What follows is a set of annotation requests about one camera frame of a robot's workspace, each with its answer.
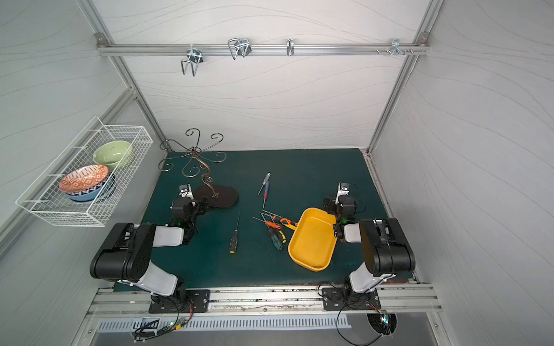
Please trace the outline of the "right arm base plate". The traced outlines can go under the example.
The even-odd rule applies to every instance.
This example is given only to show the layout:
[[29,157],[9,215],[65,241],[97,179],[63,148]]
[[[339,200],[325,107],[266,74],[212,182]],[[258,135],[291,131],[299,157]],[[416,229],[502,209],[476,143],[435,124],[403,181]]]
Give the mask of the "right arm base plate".
[[317,290],[323,299],[323,308],[326,311],[376,311],[381,310],[379,296],[375,291],[361,294],[344,287],[326,287]]

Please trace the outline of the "orange red screwdriver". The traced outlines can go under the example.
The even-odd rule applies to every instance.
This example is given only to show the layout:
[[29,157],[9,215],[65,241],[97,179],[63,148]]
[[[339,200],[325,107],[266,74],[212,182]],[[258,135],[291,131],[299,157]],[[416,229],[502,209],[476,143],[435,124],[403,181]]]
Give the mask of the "orange red screwdriver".
[[268,226],[272,229],[281,230],[281,226],[277,223],[274,223],[272,221],[265,221],[265,220],[262,220],[262,219],[259,219],[259,218],[256,218],[256,217],[254,217],[254,219],[257,220],[257,221],[263,222],[266,226]]

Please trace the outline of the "yellow plastic storage tray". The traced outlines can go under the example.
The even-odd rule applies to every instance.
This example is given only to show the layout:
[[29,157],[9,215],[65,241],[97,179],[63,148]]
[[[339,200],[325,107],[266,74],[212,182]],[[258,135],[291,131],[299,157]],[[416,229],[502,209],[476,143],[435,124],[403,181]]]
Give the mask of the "yellow plastic storage tray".
[[326,269],[337,242],[333,229],[335,224],[334,215],[318,208],[306,209],[289,242],[290,258],[313,272]]

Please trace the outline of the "red blue small screwdriver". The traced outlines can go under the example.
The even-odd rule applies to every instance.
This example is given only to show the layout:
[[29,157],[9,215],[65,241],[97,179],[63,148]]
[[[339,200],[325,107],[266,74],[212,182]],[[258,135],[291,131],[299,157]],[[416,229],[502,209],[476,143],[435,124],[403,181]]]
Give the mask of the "red blue small screwdriver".
[[263,207],[262,207],[262,210],[265,210],[265,205],[266,205],[266,201],[268,199],[268,191],[269,191],[269,187],[270,187],[270,182],[268,181],[265,185],[264,185],[264,189],[263,189]]

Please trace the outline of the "green black screwdriver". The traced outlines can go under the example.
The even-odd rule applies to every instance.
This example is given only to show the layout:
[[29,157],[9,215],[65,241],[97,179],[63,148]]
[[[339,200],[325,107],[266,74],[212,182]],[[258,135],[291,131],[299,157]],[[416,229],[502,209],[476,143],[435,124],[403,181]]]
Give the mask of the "green black screwdriver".
[[[261,216],[262,216],[262,219],[265,220],[265,221],[271,221],[271,219],[268,217],[268,216],[265,216],[261,213]],[[270,239],[273,243],[273,245],[275,246],[275,248],[278,250],[278,251],[282,251],[283,250],[283,243],[281,242],[281,240],[277,237],[277,235],[274,233],[273,229],[268,227],[268,233],[269,233],[269,236],[270,236]]]

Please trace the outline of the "black yellow-capped screwdriver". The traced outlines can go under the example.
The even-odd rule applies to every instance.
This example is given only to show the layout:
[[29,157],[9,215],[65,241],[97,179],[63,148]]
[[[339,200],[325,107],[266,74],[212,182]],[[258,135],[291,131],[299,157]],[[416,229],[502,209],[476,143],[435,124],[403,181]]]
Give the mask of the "black yellow-capped screwdriver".
[[230,243],[229,243],[229,253],[230,254],[235,254],[236,251],[237,251],[237,248],[238,248],[240,215],[241,215],[241,213],[238,214],[235,230],[233,231],[232,238],[230,239]]

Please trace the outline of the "orange black screwdriver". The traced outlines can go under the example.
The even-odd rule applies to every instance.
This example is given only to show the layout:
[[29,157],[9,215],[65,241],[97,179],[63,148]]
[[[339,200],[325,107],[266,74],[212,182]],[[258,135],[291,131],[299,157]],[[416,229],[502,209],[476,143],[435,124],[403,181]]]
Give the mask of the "orange black screwdriver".
[[297,229],[297,223],[293,222],[291,219],[284,218],[280,215],[268,212],[266,210],[263,210],[262,214],[265,215],[265,216],[268,216],[272,220],[272,222],[274,222],[274,223],[279,223],[282,226],[285,226],[285,227],[287,227],[289,229],[292,229],[292,230]]

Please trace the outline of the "black yellow striped screwdriver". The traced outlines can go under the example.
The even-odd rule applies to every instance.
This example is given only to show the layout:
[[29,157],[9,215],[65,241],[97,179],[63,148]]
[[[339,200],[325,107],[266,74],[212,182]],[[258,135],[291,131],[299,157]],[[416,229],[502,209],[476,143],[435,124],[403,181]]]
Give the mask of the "black yellow striped screwdriver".
[[277,237],[281,240],[283,244],[287,242],[287,238],[284,232],[282,231],[282,226],[277,221],[277,218],[275,216],[271,217],[271,228],[273,229],[274,233],[277,235]]

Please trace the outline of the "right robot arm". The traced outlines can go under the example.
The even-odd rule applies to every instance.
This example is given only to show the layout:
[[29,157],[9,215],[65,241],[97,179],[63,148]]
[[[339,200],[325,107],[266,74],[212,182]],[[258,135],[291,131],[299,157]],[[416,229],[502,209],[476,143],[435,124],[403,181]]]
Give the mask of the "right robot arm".
[[356,220],[357,200],[349,195],[325,198],[323,210],[335,216],[336,239],[362,245],[363,262],[349,274],[349,287],[366,294],[399,274],[415,269],[415,255],[396,218]]

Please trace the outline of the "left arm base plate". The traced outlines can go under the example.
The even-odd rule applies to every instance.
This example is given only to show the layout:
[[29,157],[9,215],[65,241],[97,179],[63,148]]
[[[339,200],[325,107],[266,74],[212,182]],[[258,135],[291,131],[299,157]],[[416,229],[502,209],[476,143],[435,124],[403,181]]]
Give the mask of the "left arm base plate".
[[175,295],[165,297],[151,295],[150,314],[185,313],[192,309],[193,313],[206,313],[208,311],[211,291],[205,289],[193,289],[176,291]]

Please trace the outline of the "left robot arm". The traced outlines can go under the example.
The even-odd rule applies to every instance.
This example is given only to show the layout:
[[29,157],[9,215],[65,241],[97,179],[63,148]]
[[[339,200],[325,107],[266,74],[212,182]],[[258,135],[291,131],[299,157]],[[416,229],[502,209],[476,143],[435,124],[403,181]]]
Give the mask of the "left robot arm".
[[207,198],[180,195],[173,202],[174,219],[167,226],[153,223],[116,223],[93,257],[89,267],[95,279],[122,283],[154,296],[186,300],[183,279],[156,266],[154,248],[188,245],[197,232],[196,220],[209,210]]

